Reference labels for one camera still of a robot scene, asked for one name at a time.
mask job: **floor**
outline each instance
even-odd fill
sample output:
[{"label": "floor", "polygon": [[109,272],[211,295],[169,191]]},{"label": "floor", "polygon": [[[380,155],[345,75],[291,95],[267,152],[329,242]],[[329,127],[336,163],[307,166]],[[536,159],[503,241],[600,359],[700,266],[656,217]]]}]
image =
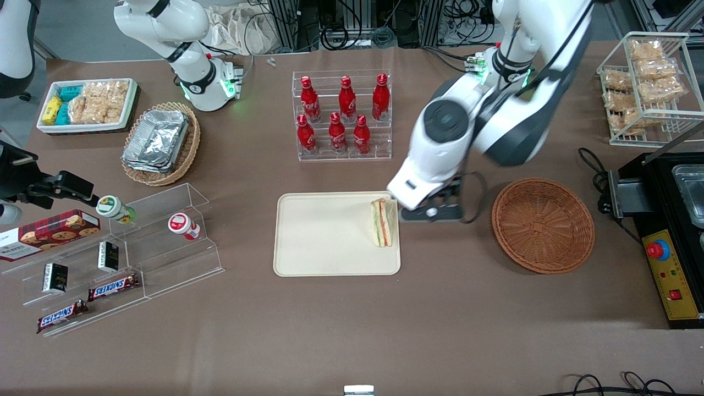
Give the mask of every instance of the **floor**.
[{"label": "floor", "polygon": [[[232,4],[233,0],[198,0],[203,6]],[[115,25],[115,0],[51,0],[42,3],[36,36],[60,58],[72,61],[131,61],[158,59],[156,53],[142,43],[126,37]],[[629,0],[617,0],[614,14],[622,32],[639,26]],[[598,4],[592,15],[594,40],[619,37],[604,5]],[[36,123],[39,100],[46,87],[46,65],[37,57],[37,69],[29,92],[29,103],[19,99],[0,99],[0,130],[9,132],[19,143],[26,143]]]}]

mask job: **red emergency stop button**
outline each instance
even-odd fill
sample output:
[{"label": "red emergency stop button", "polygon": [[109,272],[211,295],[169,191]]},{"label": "red emergency stop button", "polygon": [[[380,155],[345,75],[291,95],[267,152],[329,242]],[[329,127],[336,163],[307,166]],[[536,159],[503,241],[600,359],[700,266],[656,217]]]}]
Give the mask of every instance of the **red emergency stop button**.
[{"label": "red emergency stop button", "polygon": [[646,253],[649,257],[665,261],[670,257],[670,246],[664,240],[655,240],[646,246]]}]

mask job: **white cloth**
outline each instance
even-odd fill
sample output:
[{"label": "white cloth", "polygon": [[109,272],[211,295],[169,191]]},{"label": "white cloth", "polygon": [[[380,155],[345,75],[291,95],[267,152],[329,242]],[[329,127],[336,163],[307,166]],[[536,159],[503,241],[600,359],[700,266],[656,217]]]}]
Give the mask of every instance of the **white cloth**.
[{"label": "white cloth", "polygon": [[[270,9],[263,6],[251,5],[246,0],[233,6],[210,6],[206,8],[210,20],[210,34],[204,39],[207,45],[219,49],[239,52],[243,55],[267,54],[280,47],[276,31],[274,30],[274,17],[266,13]],[[244,29],[247,28],[247,44],[244,44]]]}]

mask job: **white tray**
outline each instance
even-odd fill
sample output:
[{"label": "white tray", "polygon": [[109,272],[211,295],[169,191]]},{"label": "white tray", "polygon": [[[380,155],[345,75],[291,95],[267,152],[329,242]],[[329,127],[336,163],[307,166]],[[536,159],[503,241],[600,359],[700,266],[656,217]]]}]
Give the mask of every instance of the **white tray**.
[{"label": "white tray", "polygon": [[39,112],[39,117],[37,119],[37,129],[44,133],[49,133],[51,135],[70,135],[73,133],[88,133],[88,132],[101,132],[105,130],[115,130],[122,129],[127,126],[127,121],[130,119],[130,113],[132,112],[132,104],[134,103],[134,97],[137,95],[137,82],[132,78],[115,78],[112,80],[127,80],[130,82],[130,86],[127,88],[127,97],[125,98],[125,104],[122,105],[122,115],[120,116],[120,121],[117,123],[107,123],[107,124],[74,124],[74,125],[47,125],[42,122],[42,114],[46,110],[46,105],[49,104],[54,95],[57,94],[59,88],[70,87],[72,85],[83,85],[86,82],[108,82],[110,79],[103,80],[73,80],[73,81],[57,81],[52,82],[49,86],[49,91],[46,93],[46,99],[42,105],[42,111]]},{"label": "white tray", "polygon": [[401,268],[398,216],[389,219],[393,245],[376,247],[370,203],[388,192],[284,194],[276,214],[278,276],[393,275]]}]

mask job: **red switch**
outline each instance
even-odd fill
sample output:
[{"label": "red switch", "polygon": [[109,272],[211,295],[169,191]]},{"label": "red switch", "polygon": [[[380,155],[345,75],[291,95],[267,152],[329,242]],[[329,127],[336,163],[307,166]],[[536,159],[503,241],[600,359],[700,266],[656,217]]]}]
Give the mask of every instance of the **red switch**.
[{"label": "red switch", "polygon": [[682,299],[682,293],[677,290],[670,290],[670,299]]}]

